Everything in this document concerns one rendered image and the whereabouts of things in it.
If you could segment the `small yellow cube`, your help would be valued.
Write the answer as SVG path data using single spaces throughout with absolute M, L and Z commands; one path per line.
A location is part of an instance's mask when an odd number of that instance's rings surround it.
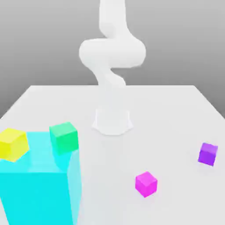
M 0 132 L 0 159 L 16 162 L 29 151 L 25 131 L 7 128 Z

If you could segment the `small magenta cube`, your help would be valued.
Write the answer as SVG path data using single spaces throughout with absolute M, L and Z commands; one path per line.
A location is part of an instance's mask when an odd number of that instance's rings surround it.
M 144 198 L 157 191 L 157 184 L 158 180 L 148 171 L 135 178 L 135 188 Z

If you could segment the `small purple cube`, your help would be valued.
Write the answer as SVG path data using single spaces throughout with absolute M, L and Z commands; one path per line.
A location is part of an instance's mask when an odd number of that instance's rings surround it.
M 213 167 L 217 151 L 218 151 L 217 145 L 212 145 L 204 142 L 200 148 L 198 162 Z

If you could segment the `small green cube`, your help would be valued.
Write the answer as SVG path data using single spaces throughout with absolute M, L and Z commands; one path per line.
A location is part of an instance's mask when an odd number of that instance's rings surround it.
M 65 122 L 49 127 L 52 148 L 58 155 L 75 151 L 79 148 L 78 131 L 70 123 Z

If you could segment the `large cyan box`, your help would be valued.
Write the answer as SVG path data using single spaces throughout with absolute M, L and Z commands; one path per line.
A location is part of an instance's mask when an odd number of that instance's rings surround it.
M 48 132 L 28 132 L 27 138 L 25 155 L 0 160 L 0 199 L 9 225 L 77 225 L 79 150 L 59 156 Z

